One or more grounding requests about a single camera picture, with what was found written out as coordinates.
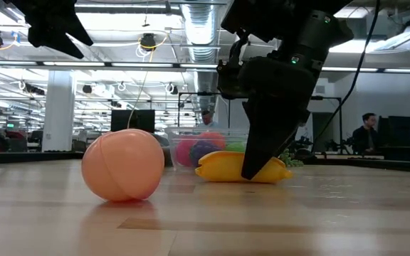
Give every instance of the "wooden table surface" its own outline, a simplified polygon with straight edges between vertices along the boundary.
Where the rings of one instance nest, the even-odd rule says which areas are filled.
[[[306,166],[277,186],[166,170],[106,203],[80,161],[0,165],[0,256],[410,256],[410,173]]]

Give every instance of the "purple ball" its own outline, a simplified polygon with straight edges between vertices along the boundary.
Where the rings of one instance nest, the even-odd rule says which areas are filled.
[[[199,141],[195,143],[195,145],[191,148],[191,151],[189,152],[189,158],[191,159],[191,163],[195,167],[199,167],[200,158],[206,156],[207,154],[210,154],[211,152],[221,151],[221,150],[222,148],[220,148],[219,146],[216,146],[213,143]]]

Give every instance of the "man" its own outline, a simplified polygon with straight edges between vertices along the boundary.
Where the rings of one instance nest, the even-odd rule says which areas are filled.
[[[378,146],[378,135],[374,130],[376,125],[375,113],[366,113],[362,116],[363,126],[356,129],[352,134],[354,146],[352,149],[357,154],[368,154],[376,151]]]
[[[213,115],[208,110],[202,111],[203,123],[198,124],[198,128],[218,128],[218,123],[213,122]]]

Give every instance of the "colorful toy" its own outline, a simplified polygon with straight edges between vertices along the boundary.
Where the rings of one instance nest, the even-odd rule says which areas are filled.
[[[234,142],[230,143],[224,149],[225,151],[232,151],[232,152],[245,152],[246,145],[243,142]]]
[[[162,147],[151,134],[138,129],[102,135],[82,160],[86,185],[109,201],[148,198],[158,187],[163,170]]]
[[[196,174],[214,182],[256,182],[276,183],[284,178],[291,178],[292,173],[285,169],[285,164],[272,158],[250,181],[241,177],[244,153],[218,151],[207,154],[199,160]]]
[[[191,159],[189,158],[189,152],[197,142],[196,139],[197,136],[186,135],[181,138],[181,141],[175,148],[175,158],[177,159],[177,162],[182,166],[192,167]]]
[[[199,160],[210,154],[211,152],[220,151],[222,150],[221,147],[216,146],[215,144],[211,143],[210,141],[198,141],[195,145],[191,148],[191,152],[189,157],[191,159],[191,163],[194,167],[199,166]]]
[[[202,132],[199,139],[211,142],[223,150],[226,147],[226,138],[219,132]]]

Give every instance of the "clear plastic bin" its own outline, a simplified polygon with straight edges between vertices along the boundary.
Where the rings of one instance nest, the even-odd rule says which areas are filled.
[[[248,139],[248,130],[239,129],[170,127],[165,132],[175,170],[194,170],[209,151],[244,151]]]

